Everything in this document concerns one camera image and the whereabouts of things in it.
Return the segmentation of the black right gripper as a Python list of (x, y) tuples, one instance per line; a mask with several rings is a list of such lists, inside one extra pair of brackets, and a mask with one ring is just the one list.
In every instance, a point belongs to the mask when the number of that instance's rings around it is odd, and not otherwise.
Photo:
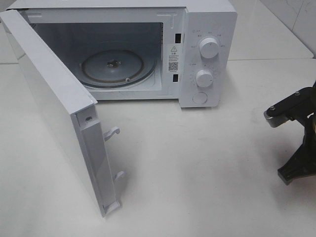
[(289, 185), (293, 180), (316, 175), (316, 83), (298, 91), (299, 103), (293, 117), (304, 127), (303, 143), (287, 163), (277, 170)]

